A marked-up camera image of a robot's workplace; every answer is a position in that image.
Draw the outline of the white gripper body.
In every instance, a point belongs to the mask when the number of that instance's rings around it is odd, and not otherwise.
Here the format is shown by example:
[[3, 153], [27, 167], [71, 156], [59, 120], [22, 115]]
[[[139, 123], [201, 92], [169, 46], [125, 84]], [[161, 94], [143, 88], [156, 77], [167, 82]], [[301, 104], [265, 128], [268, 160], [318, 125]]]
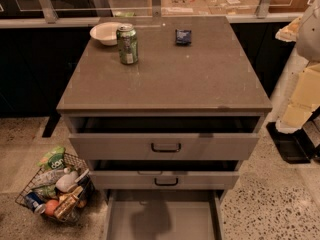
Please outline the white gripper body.
[[309, 61], [320, 61], [320, 0], [315, 0], [301, 18], [297, 53]]

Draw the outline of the black robot base tray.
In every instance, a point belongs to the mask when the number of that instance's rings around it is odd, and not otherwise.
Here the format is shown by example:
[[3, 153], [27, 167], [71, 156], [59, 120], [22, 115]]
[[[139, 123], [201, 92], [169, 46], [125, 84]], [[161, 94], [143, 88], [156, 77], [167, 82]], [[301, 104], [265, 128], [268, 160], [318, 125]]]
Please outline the black robot base tray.
[[281, 158], [289, 164], [310, 163], [320, 160], [320, 145], [315, 146], [307, 133], [301, 129], [291, 134], [281, 133], [275, 122], [266, 126]]

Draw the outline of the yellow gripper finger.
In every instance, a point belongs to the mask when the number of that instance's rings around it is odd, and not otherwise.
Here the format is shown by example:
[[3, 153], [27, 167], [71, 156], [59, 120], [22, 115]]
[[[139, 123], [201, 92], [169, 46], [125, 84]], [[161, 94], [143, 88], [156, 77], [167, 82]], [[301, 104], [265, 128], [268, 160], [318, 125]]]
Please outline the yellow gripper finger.
[[284, 42], [295, 42], [297, 40], [301, 17], [297, 17], [288, 25], [278, 30], [275, 37]]
[[276, 121], [280, 133], [300, 130], [320, 107], [320, 63], [311, 63], [298, 73], [291, 95]]

